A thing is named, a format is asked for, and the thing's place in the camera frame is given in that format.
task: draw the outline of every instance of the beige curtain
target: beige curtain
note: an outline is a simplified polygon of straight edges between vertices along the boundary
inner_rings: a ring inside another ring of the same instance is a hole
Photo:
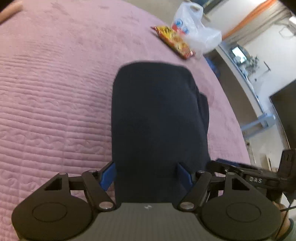
[[[276,1],[272,6],[263,11],[242,29],[227,37],[224,41],[229,45],[238,43],[239,45],[244,46],[276,22],[288,17],[291,17],[290,10],[280,1]]]

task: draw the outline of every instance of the bed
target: bed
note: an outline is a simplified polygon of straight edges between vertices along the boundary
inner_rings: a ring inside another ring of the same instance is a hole
[[[0,240],[17,240],[13,209],[48,179],[112,160],[112,83],[129,62],[186,66],[208,98],[211,158],[250,162],[206,60],[181,60],[153,34],[159,24],[123,1],[26,0],[0,25]]]

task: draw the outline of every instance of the air conditioner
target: air conditioner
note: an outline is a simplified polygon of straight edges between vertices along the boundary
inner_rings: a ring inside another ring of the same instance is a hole
[[[296,17],[295,16],[290,17],[289,24],[292,28],[294,28],[296,30]]]

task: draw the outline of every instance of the black fabric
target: black fabric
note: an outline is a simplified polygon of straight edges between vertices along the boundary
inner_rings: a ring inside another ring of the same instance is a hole
[[[122,67],[113,84],[116,202],[177,203],[176,165],[205,170],[209,107],[189,70],[164,63]]]

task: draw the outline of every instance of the white plastic bag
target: white plastic bag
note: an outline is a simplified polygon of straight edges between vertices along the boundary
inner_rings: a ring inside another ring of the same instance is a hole
[[[222,41],[221,31],[205,27],[201,23],[202,16],[202,6],[193,2],[183,2],[172,23],[172,29],[180,34],[198,58],[212,51]]]

